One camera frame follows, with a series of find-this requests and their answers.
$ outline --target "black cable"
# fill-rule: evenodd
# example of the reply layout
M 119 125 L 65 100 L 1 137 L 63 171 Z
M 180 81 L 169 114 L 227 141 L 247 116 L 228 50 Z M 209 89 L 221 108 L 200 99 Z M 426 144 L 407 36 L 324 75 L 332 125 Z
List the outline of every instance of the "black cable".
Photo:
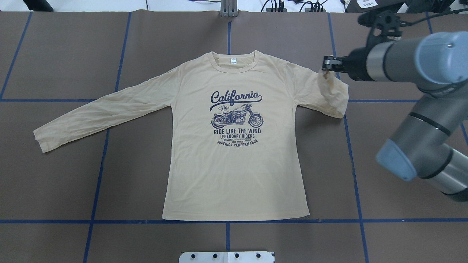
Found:
M 310 9 L 312 9 L 314 7 L 314 3 L 312 3 L 311 1 L 307 1 L 307 2 L 303 3 L 302 6 L 300 7 L 299 13 L 302 11 L 302 9 L 304 8 L 304 6 L 306 4 L 310 4 Z
M 410 26 L 412 26 L 412 25 L 416 25 L 417 23 L 420 23 L 420 22 L 429 20 L 429 19 L 434 18 L 434 17 L 444 16 L 444 15 L 450 15 L 450 14 L 458 14 L 458 13 L 463 12 L 463 11 L 468 11 L 468 8 L 458 9 L 458 10 L 453 10 L 453 11 L 448 11 L 448 12 L 444 12 L 444 13 L 440 13 L 440 14 L 435 14 L 435 15 L 430 15 L 430 16 L 428 16 L 428 17 L 426 17 L 426 18 L 422 18 L 422 19 L 416 20 L 416 21 L 414 21 L 414 22 L 402 21 L 402 22 L 400 23 L 400 26 L 401 26 L 401 27 L 410 27 Z
M 263 9 L 265 8 L 266 4 L 269 2 L 270 0 L 266 0 L 265 3 L 263 4 L 262 6 L 262 10 L 260 10 L 260 13 L 263 12 Z
M 340 0 L 340 2 L 343 4 L 344 12 L 346 13 L 346 1 L 345 0 Z
M 310 4 L 310 13 L 321 13 L 323 12 L 323 4 L 326 3 L 328 0 L 325 0 L 323 3 L 319 3 L 319 1 L 317 0 L 317 2 L 313 3 L 312 1 L 307 1 L 307 2 L 304 2 L 302 3 L 302 6 L 300 7 L 300 10 L 299 12 L 302 11 L 302 9 L 304 8 L 304 5 L 306 4 Z

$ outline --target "blue tape line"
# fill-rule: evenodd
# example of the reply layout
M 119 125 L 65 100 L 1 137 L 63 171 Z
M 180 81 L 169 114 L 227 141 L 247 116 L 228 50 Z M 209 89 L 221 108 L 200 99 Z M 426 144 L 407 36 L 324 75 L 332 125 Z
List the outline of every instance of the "blue tape line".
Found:
M 106 131 L 106 140 L 104 142 L 104 149 L 102 151 L 101 166 L 99 168 L 99 176 L 97 178 L 96 192 L 94 194 L 93 211 L 91 212 L 91 221 L 89 223 L 88 239 L 86 240 L 85 255 L 83 257 L 83 263 L 86 263 L 88 260 L 89 245 L 91 244 L 91 236 L 93 234 L 94 218 L 96 216 L 97 200 L 99 198 L 99 190 L 101 188 L 102 173 L 104 171 L 104 161 L 106 159 L 108 143 L 109 143 L 109 129 L 107 129 Z
M 348 102 L 418 102 L 419 100 L 349 100 Z
M 90 220 L 0 219 L 0 224 L 89 224 Z
M 85 247 L 85 255 L 83 257 L 83 263 L 86 263 L 88 261 L 88 254 L 89 254 L 89 245 L 91 244 L 91 236 L 93 234 L 93 222 L 89 224 L 89 229 L 88 229 L 88 238 L 86 239 L 86 247 Z
M 463 132 L 463 137 L 465 137 L 465 142 L 468 145 L 468 136 L 467 136 L 467 131 L 465 130 L 465 125 L 463 125 L 463 123 L 461 123 L 460 126 L 461 126 L 461 131 Z
M 99 198 L 102 174 L 104 172 L 104 161 L 106 159 L 106 154 L 107 154 L 107 145 L 109 144 L 109 131 L 110 131 L 109 129 L 107 129 L 106 131 L 106 140 L 104 142 L 104 150 L 102 151 L 101 167 L 99 168 L 99 176 L 97 178 L 96 193 L 94 194 L 94 203 L 93 203 L 93 211 L 91 212 L 91 221 L 93 221 L 96 216 L 97 200 Z
M 431 20 L 427 19 L 427 25 L 429 26 L 429 33 L 432 34 Z
M 95 99 L 1 99 L 0 102 L 92 102 Z
M 367 242 L 366 242 L 366 233 L 364 231 L 364 223 L 362 220 L 362 210 L 361 210 L 361 200 L 359 198 L 359 189 L 358 189 L 358 180 L 356 178 L 356 169 L 354 167 L 354 158 L 352 154 L 352 147 L 351 147 L 351 139 L 350 139 L 350 133 L 349 133 L 349 127 L 348 127 L 348 119 L 346 118 L 346 114 L 344 115 L 344 129 L 346 132 L 346 141 L 348 142 L 348 152 L 350 155 L 351 159 L 351 167 L 352 167 L 352 176 L 354 179 L 354 193 L 356 195 L 356 204 L 358 206 L 358 216 L 359 216 L 359 225 L 361 228 L 361 237 L 362 237 L 362 246 L 364 248 L 364 258 L 366 260 L 366 263 L 369 263 L 369 255 L 367 252 Z
M 124 62 L 125 48 L 126 48 L 127 37 L 128 37 L 128 29 L 130 28 L 131 18 L 132 18 L 132 13 L 128 12 L 127 27 L 125 29 L 124 44 L 122 46 L 122 54 L 120 55 L 119 69 L 118 69 L 118 73 L 117 73 L 116 87 L 115 87 L 114 92 L 118 91 L 118 85 L 119 85 L 119 82 L 120 82 L 120 75 L 121 75 L 121 72 L 122 72 L 122 64 Z M 96 192 L 95 192 L 95 195 L 94 195 L 93 210 L 91 212 L 91 222 L 89 223 L 88 239 L 86 240 L 86 247 L 85 247 L 85 254 L 84 254 L 84 257 L 83 257 L 83 263 L 86 263 L 88 261 L 89 246 L 91 244 L 91 237 L 93 235 L 94 218 L 96 216 L 97 201 L 99 199 L 99 191 L 101 189 L 102 174 L 104 172 L 104 161 L 106 159 L 107 145 L 109 144 L 109 131 L 110 131 L 109 129 L 107 129 L 107 131 L 106 131 L 106 140 L 104 142 L 104 149 L 102 151 L 101 166 L 99 168 L 99 176 L 97 178 L 97 186 L 96 186 Z
M 365 223 L 468 222 L 468 218 L 363 219 L 363 222 L 365 222 Z
M 125 47 L 127 46 L 128 28 L 130 27 L 131 17 L 132 17 L 132 13 L 128 12 L 127 28 L 125 30 L 124 45 L 122 46 L 122 54 L 120 55 L 120 63 L 118 66 L 117 81 L 116 81 L 116 87 L 115 87 L 114 92 L 118 91 L 118 85 L 120 83 L 120 74 L 122 73 L 122 64 L 124 63 Z
M 227 54 L 231 55 L 231 22 L 227 23 Z
M 468 218 L 398 218 L 398 219 L 287 219 L 270 221 L 179 221 L 179 220 L 66 220 L 66 219 L 0 219 L 0 224 L 350 224 L 350 223 L 425 223 L 468 222 Z
M 333 26 L 331 24 L 331 15 L 330 13 L 327 13 L 328 15 L 328 28 L 330 29 L 330 39 L 331 39 L 331 48 L 333 50 L 333 56 L 336 58 L 336 48 L 335 48 L 335 38 L 333 37 Z M 340 73 L 336 73 L 336 77 L 340 79 Z
M 226 251 L 231 251 L 231 225 L 226 223 Z
M 28 29 L 29 22 L 31 21 L 32 12 L 29 13 L 28 20 L 26 21 L 26 25 L 24 26 L 23 33 L 21 34 L 20 41 L 18 46 L 16 47 L 15 55 L 13 56 L 13 60 L 10 64 L 10 69 L 8 69 L 7 77 L 5 78 L 5 82 L 3 83 L 3 88 L 0 92 L 0 99 L 3 98 L 3 94 L 5 93 L 5 89 L 7 88 L 8 80 L 10 79 L 11 71 L 13 70 L 13 66 L 15 65 L 16 57 L 18 57 L 18 53 L 20 52 L 21 44 L 23 43 L 24 35 L 26 34 L 26 30 Z

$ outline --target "beige t-shirt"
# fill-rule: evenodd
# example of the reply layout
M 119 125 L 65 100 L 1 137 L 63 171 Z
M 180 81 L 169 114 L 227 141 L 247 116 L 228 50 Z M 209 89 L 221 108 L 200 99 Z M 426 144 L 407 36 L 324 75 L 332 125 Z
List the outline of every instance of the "beige t-shirt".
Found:
M 347 89 L 330 73 L 259 51 L 210 52 L 72 110 L 34 135 L 45 153 L 170 106 L 164 219 L 297 218 L 309 209 L 296 149 L 296 107 L 342 118 Z

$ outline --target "motorcycle wheel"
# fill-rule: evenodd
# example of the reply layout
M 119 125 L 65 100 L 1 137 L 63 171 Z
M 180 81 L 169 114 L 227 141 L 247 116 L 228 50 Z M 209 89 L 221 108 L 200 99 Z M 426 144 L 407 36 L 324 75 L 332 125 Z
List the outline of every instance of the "motorcycle wheel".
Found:
M 258 128 L 263 125 L 263 117 L 260 113 L 251 114 L 249 117 L 249 124 L 254 128 Z
M 221 122 L 222 120 L 223 120 L 223 115 L 222 115 L 222 114 L 216 114 L 216 115 L 213 117 L 213 120 L 211 121 L 211 125 L 212 125 L 215 129 L 221 129 L 222 127 L 224 127 L 224 125 L 218 124 L 218 122 Z

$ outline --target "motorcycle graphic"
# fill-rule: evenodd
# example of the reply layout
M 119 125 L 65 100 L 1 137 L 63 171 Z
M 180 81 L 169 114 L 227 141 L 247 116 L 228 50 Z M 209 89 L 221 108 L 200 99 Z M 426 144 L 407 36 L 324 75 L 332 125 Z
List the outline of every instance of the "motorcycle graphic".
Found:
M 225 111 L 223 114 L 216 113 L 213 120 L 211 120 L 211 125 L 216 129 L 220 129 L 226 125 L 242 125 L 245 122 L 247 112 L 249 112 L 250 116 L 247 122 L 250 126 L 258 128 L 263 124 L 263 117 L 260 113 L 253 112 L 251 107 L 252 104 L 243 104 L 234 110 Z

